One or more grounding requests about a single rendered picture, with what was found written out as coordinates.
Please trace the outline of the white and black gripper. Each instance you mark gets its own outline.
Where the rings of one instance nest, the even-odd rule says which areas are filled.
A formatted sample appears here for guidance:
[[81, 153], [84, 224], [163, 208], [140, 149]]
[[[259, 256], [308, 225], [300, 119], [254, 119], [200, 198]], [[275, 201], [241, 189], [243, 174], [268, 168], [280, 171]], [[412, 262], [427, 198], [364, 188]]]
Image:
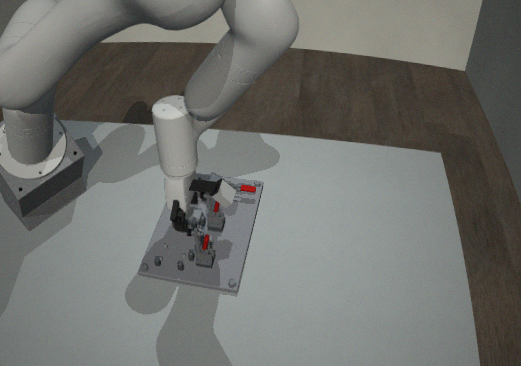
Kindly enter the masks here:
[[[196, 169], [194, 171], [183, 176], [170, 176], [165, 174], [167, 208], [171, 210], [170, 220], [174, 222], [174, 227], [177, 231], [187, 232], [188, 226], [187, 220], [185, 219], [185, 212], [188, 210], [190, 203], [198, 204], [197, 192], [189, 191], [192, 181], [197, 180]], [[182, 210], [179, 208], [179, 204]], [[177, 216], [178, 209], [182, 212], [182, 217]]]

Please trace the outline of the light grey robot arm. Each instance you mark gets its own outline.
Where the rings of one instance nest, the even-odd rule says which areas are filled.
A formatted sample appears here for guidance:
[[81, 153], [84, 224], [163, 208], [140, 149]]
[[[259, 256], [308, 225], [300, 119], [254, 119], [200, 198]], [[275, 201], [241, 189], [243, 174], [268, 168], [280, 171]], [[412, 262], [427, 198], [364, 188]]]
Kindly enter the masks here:
[[160, 167], [170, 176], [187, 175], [196, 169], [199, 136], [291, 47], [299, 30], [292, 2], [24, 2], [0, 38], [2, 168], [16, 178], [35, 180], [59, 166], [66, 150], [66, 137], [54, 119], [57, 84], [91, 48], [138, 24], [174, 31], [188, 29], [204, 22], [220, 8], [230, 29], [190, 78], [184, 96], [164, 97], [152, 107]]

